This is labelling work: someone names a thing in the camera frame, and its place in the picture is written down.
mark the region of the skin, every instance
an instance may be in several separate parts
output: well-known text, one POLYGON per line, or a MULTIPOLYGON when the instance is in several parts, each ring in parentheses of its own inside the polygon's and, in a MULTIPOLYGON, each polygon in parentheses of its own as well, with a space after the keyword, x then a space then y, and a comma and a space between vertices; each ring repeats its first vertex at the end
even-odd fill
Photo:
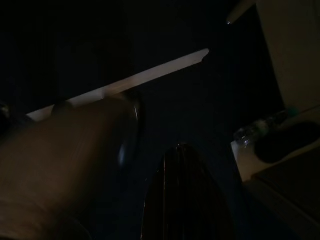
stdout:
POLYGON ((85 208, 101 169, 112 183, 133 117, 130 103, 104 99, 6 138, 0 145, 0 237, 50 239, 66 213, 85 208))

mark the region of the white strip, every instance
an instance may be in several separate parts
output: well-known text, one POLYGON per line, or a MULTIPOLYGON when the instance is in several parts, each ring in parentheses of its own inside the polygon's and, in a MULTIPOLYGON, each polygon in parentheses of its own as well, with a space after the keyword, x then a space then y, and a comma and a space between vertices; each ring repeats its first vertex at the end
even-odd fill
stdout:
MULTIPOLYGON (((74 98, 71 98, 68 100, 74 107, 78 107, 84 104, 93 103, 96 101, 99 101, 103 99, 105 96, 111 96, 115 94, 119 94, 121 92, 124 92, 126 90, 129 90, 131 88, 134 88, 136 86, 139 86, 141 84, 150 82, 152 80, 161 78, 165 75, 174 73, 176 71, 179 71, 181 69, 190 67, 192 65, 201 63, 203 58, 208 55, 209 49, 203 49, 201 51, 197 51, 195 53, 189 54, 187 56, 183 56, 181 58, 178 58, 173 61, 169 61, 165 64, 162 64, 160 66, 156 66, 154 68, 151 68, 149 70, 140 72, 136 75, 130 76, 126 79, 117 81, 115 83, 112 83, 110 85, 98 88, 96 90, 87 92, 85 94, 82 94, 80 96, 76 96, 74 98)), ((52 109, 52 106, 45 107, 43 109, 31 112, 27 114, 30 118, 32 118, 35 121, 41 121, 48 117, 50 117, 52 109)))

